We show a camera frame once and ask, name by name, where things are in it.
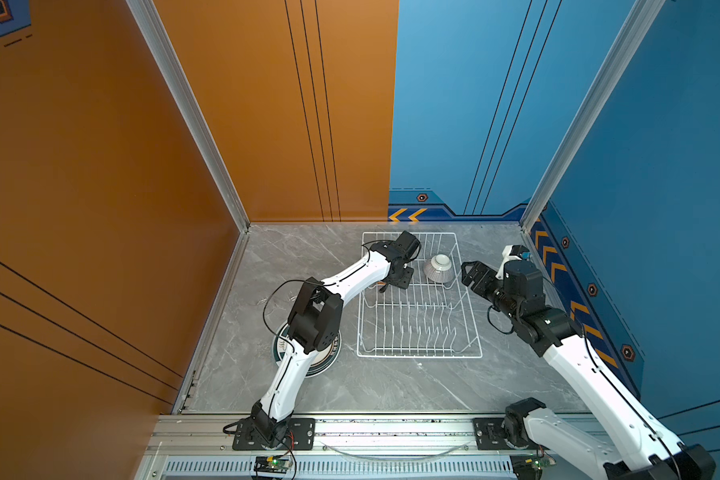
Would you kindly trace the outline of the green red rimmed plate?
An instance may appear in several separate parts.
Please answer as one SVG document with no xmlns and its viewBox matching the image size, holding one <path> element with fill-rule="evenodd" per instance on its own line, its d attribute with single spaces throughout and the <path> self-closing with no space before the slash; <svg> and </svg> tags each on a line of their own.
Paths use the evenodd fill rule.
<svg viewBox="0 0 720 480">
<path fill-rule="evenodd" d="M 278 339 L 273 342 L 272 355 L 277 365 L 279 365 L 285 357 L 286 351 L 289 349 L 287 345 L 287 334 L 289 326 L 283 323 L 278 329 Z M 310 364 L 306 377 L 316 377 L 328 370 L 338 359 L 342 344 L 342 336 L 338 334 L 332 343 L 324 350 L 321 350 Z"/>
</svg>

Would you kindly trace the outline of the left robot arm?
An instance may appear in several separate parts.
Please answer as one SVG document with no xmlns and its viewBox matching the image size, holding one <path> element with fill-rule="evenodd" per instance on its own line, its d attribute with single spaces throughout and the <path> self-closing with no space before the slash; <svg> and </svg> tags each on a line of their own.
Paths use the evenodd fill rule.
<svg viewBox="0 0 720 480">
<path fill-rule="evenodd" d="M 406 289 L 413 276 L 412 262 L 420 241 L 404 231 L 392 240 L 362 246 L 362 257 L 339 273 L 319 280 L 308 277 L 287 316 L 286 351 L 271 385 L 252 407 L 249 419 L 269 448 L 288 444 L 288 422 L 297 394 L 317 355 L 337 338 L 346 303 L 370 286 L 382 282 Z"/>
</svg>

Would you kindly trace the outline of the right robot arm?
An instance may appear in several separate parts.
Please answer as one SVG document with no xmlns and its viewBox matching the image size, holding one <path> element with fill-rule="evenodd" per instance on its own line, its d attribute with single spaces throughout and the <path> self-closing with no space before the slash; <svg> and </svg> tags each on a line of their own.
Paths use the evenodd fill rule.
<svg viewBox="0 0 720 480">
<path fill-rule="evenodd" d="M 666 428 L 604 364 L 584 328 L 547 305 L 544 276 L 532 262 L 508 260 L 498 271 L 464 262 L 460 280 L 509 317 L 512 333 L 566 380 L 609 437 L 600 441 L 527 398 L 505 410 L 509 446 L 550 449 L 592 479 L 713 478 L 711 454 Z"/>
</svg>

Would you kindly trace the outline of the striped bowl white base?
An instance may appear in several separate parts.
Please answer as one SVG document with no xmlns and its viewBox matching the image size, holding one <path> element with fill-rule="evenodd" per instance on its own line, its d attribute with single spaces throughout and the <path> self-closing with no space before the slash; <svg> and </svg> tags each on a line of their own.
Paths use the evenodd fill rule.
<svg viewBox="0 0 720 480">
<path fill-rule="evenodd" d="M 424 276 L 436 284 L 448 284 L 455 279 L 455 269 L 451 258 L 446 254 L 436 254 L 423 268 Z"/>
</svg>

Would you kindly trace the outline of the right small circuit board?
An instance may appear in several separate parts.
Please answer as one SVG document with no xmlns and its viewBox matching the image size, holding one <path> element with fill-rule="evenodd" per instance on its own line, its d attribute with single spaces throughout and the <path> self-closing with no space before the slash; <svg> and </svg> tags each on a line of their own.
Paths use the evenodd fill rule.
<svg viewBox="0 0 720 480">
<path fill-rule="evenodd" d="M 551 456 L 512 456 L 510 460 L 518 480 L 541 480 L 544 472 L 557 464 Z"/>
</svg>

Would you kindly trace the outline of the green circuit board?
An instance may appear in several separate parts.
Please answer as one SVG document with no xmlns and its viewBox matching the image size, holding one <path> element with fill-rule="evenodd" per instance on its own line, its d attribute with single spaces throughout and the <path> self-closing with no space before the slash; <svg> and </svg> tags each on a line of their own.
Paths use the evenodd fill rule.
<svg viewBox="0 0 720 480">
<path fill-rule="evenodd" d="M 285 456 L 257 456 L 253 464 L 254 478 L 284 478 L 293 470 L 294 463 Z"/>
</svg>

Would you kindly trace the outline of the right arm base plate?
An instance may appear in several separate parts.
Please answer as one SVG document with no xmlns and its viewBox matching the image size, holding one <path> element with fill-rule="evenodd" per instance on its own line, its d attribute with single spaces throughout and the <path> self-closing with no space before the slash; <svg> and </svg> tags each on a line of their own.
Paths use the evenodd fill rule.
<svg viewBox="0 0 720 480">
<path fill-rule="evenodd" d="M 506 417 L 477 417 L 472 419 L 473 433 L 479 450 L 545 450 L 535 443 L 518 420 Z"/>
</svg>

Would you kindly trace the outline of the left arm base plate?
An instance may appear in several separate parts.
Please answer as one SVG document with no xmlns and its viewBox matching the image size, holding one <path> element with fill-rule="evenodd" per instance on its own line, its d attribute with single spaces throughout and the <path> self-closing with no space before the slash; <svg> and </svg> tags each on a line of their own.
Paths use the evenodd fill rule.
<svg viewBox="0 0 720 480">
<path fill-rule="evenodd" d="M 234 451 L 286 450 L 310 451 L 314 446 L 316 420 L 309 417 L 289 418 L 273 430 L 262 430 L 250 417 L 240 421 L 234 433 Z"/>
</svg>

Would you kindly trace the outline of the aluminium front rail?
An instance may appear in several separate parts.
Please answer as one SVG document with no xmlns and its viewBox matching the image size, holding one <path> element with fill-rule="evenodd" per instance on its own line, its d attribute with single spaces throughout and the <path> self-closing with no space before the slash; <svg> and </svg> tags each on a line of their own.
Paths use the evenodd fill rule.
<svg viewBox="0 0 720 480">
<path fill-rule="evenodd" d="M 592 413 L 558 416 L 600 441 L 609 440 Z M 472 419 L 499 417 L 496 415 L 296 417 L 316 420 L 310 451 L 234 451 L 234 433 L 243 418 L 164 416 L 155 427 L 136 475 L 140 479 L 517 479 L 512 456 L 551 456 L 557 464 L 544 472 L 544 478 L 559 478 L 565 470 L 590 478 L 550 449 L 479 450 Z M 285 456 L 293 461 L 293 470 L 284 478 L 254 478 L 257 456 Z"/>
</svg>

